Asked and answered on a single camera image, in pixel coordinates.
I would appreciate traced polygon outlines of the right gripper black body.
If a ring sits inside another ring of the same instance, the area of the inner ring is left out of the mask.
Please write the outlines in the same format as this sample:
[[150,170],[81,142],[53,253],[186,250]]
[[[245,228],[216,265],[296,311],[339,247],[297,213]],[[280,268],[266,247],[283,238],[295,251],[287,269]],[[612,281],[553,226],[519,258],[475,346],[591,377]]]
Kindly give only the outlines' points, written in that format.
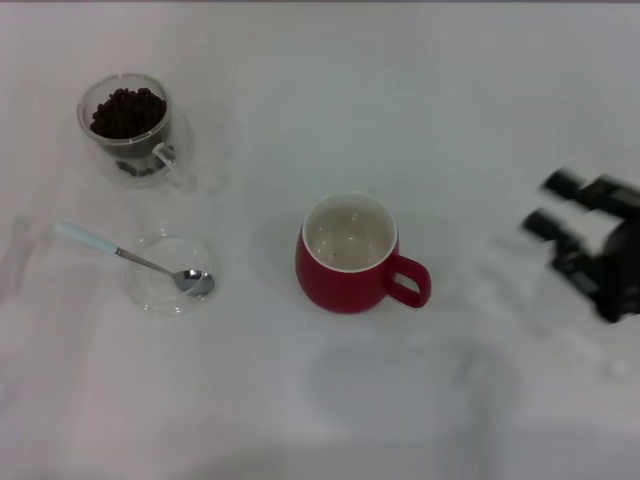
[[589,253],[573,232],[556,242],[551,267],[592,301],[607,323],[639,313],[639,189],[602,175],[584,188],[584,200],[569,200],[620,221],[599,253]]

